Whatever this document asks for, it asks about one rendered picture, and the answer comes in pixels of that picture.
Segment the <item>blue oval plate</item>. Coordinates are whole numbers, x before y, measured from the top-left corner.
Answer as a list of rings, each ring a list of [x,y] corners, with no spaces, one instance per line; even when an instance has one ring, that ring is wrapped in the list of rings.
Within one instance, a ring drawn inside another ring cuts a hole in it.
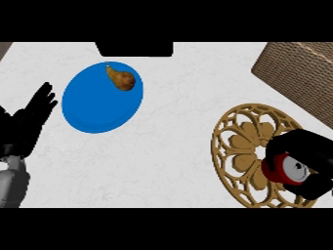
[[[130,72],[136,84],[120,90],[105,68]],[[63,94],[63,114],[68,124],[85,133],[117,129],[136,114],[144,100],[144,81],[136,69],[123,62],[99,62],[73,78]]]

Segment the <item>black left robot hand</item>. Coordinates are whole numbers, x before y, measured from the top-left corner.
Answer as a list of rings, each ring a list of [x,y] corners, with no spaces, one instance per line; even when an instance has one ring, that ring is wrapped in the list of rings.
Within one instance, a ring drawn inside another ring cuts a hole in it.
[[[0,105],[0,161],[11,155],[27,158],[37,143],[42,126],[58,104],[52,85],[45,82],[26,108],[14,115]]]

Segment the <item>gold openwork round placemat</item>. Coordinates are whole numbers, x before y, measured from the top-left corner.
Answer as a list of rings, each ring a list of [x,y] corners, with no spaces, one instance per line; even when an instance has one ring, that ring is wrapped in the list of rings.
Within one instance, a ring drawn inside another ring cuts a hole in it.
[[[290,196],[284,185],[263,175],[259,149],[275,136],[300,128],[295,119],[267,104],[241,104],[222,116],[211,139],[220,181],[247,208],[310,208],[316,201]]]

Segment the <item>brown wicker basket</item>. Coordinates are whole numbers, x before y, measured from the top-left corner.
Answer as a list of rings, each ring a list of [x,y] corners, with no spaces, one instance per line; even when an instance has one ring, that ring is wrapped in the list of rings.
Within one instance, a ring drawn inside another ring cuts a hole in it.
[[[333,130],[333,42],[269,42],[251,72]]]

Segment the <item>red can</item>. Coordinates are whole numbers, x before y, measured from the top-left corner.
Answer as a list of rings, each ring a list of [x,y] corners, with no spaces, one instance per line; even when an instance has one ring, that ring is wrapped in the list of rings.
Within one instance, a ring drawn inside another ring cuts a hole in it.
[[[275,166],[269,165],[267,158],[262,161],[262,171],[273,183],[300,186],[306,181],[310,171],[287,153],[273,156]]]

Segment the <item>brown pear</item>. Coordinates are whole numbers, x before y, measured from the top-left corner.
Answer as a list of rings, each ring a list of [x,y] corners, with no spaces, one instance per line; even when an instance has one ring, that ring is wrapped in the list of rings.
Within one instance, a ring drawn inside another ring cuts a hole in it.
[[[105,65],[105,72],[119,90],[130,91],[135,88],[136,78],[130,72],[116,70],[110,64]]]

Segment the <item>black appliance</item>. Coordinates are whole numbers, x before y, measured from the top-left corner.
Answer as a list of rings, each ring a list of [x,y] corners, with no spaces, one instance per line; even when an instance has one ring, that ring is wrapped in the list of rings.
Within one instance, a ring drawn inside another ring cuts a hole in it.
[[[170,57],[173,55],[172,42],[98,42],[96,46],[104,57]]]

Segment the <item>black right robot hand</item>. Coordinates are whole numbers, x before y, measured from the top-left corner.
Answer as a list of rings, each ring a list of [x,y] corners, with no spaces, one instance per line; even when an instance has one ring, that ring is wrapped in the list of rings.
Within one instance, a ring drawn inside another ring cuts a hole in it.
[[[333,188],[333,141],[295,129],[269,141],[266,158],[270,166],[275,166],[273,156],[284,153],[307,166],[310,174],[300,186],[282,185],[291,193],[315,200]]]

